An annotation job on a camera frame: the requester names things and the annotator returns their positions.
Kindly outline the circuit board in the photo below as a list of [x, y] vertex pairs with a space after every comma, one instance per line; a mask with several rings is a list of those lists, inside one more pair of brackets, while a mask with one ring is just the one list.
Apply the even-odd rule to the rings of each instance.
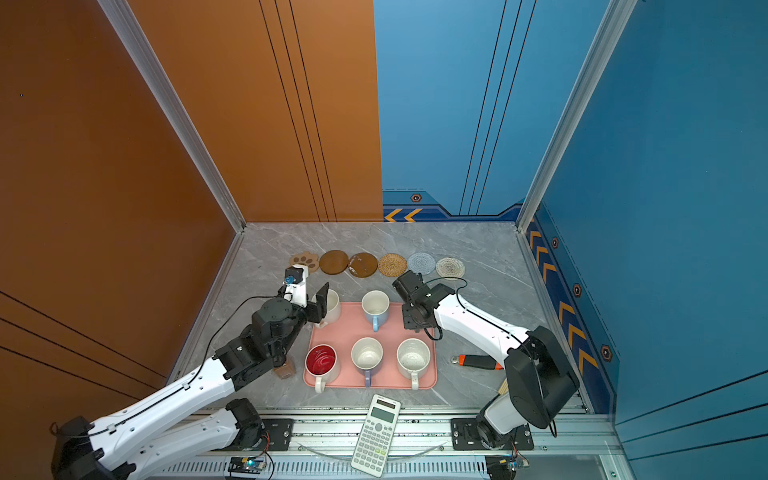
[[230, 458], [227, 466], [227, 475], [232, 478], [267, 478], [269, 473], [269, 462], [263, 456], [234, 456]]
[[515, 480], [518, 472], [529, 467], [519, 456], [485, 456], [486, 473], [490, 480]]

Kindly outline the woven rattan coaster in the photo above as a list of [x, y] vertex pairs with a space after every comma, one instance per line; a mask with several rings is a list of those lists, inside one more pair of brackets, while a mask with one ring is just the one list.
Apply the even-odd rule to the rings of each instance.
[[378, 271], [386, 277], [399, 277], [407, 269], [407, 260], [399, 254], [388, 253], [383, 255], [378, 261]]

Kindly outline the spice jar black lid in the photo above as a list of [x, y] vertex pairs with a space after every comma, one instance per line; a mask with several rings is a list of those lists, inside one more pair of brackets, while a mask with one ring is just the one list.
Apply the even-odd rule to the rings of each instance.
[[275, 367], [273, 372], [278, 378], [285, 380], [293, 377], [296, 374], [296, 367], [291, 359], [287, 359], [282, 366]]

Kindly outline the cream mug front right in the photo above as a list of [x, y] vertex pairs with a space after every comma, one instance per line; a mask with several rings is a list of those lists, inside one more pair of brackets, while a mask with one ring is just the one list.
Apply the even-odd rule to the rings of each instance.
[[420, 379], [431, 362], [428, 345], [417, 338], [409, 338], [397, 349], [397, 363], [400, 374], [408, 381], [412, 390], [420, 388]]

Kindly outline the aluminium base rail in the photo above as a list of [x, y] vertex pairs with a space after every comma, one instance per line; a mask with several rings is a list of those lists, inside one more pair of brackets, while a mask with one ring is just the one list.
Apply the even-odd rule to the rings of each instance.
[[156, 479], [629, 479], [608, 419], [567, 411], [552, 428], [520, 426], [501, 447], [466, 412], [404, 410], [384, 425], [360, 410], [279, 412], [271, 446], [175, 460]]

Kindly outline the left circuit board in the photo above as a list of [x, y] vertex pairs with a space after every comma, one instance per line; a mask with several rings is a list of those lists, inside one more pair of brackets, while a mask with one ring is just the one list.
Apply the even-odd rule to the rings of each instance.
[[269, 462], [263, 456], [234, 456], [230, 458], [227, 466], [227, 475], [232, 478], [267, 478], [269, 473]]

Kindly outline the cork paw print coaster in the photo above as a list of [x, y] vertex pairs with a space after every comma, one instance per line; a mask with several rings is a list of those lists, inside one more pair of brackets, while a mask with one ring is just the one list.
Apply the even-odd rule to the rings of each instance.
[[290, 259], [290, 265], [303, 265], [308, 268], [310, 273], [314, 273], [319, 269], [319, 259], [320, 256], [318, 254], [304, 251], [293, 255]]

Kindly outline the light blue mug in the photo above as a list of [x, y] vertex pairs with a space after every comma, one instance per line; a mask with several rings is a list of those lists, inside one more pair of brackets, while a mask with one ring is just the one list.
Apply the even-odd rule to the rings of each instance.
[[361, 307], [365, 318], [372, 325], [373, 331], [378, 332], [389, 318], [390, 300], [388, 295], [380, 290], [367, 292]]

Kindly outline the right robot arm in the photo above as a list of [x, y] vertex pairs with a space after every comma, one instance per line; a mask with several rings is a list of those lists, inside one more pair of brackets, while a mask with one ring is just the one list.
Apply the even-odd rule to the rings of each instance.
[[556, 416], [580, 387], [569, 356], [551, 330], [501, 320], [465, 300], [459, 291], [410, 270], [393, 282], [403, 300], [404, 327], [423, 330], [437, 342], [445, 332], [463, 337], [503, 368], [508, 391], [476, 416], [477, 432], [490, 449], [501, 449], [512, 432], [529, 425], [558, 435]]

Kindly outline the light blue rope coaster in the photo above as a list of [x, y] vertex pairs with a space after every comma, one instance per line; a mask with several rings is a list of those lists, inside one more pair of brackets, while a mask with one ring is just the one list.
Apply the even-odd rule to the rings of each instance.
[[408, 269], [421, 275], [429, 275], [436, 268], [435, 258], [426, 252], [416, 252], [407, 259]]

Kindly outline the right circuit board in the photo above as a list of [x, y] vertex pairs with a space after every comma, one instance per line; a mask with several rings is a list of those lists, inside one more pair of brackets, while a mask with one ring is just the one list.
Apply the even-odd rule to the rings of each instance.
[[515, 480], [518, 472], [529, 467], [519, 456], [485, 456], [486, 473], [490, 480]]

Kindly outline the glossy brown wooden coaster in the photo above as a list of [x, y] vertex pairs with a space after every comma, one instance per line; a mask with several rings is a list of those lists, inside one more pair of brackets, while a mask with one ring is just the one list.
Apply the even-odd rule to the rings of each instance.
[[370, 277], [378, 270], [378, 259], [367, 252], [356, 253], [349, 259], [348, 270], [358, 278]]

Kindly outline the aluminium frame post left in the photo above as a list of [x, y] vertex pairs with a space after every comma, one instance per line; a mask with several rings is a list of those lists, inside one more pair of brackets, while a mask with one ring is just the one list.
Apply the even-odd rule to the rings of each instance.
[[246, 220], [129, 3], [99, 0], [134, 65], [235, 233]]

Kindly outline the matte brown wooden coaster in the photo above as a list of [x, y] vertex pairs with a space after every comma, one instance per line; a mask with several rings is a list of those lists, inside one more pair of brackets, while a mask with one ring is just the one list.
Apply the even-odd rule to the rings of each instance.
[[342, 250], [330, 250], [325, 252], [319, 260], [320, 269], [328, 275], [338, 275], [344, 272], [349, 265], [349, 256]]

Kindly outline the red inside mug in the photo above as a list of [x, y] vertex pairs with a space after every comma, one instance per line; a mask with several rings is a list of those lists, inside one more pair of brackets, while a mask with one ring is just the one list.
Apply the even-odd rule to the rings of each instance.
[[315, 392], [323, 393], [328, 384], [339, 377], [341, 371], [335, 348], [327, 344], [312, 347], [305, 358], [305, 371], [311, 377], [310, 385]]

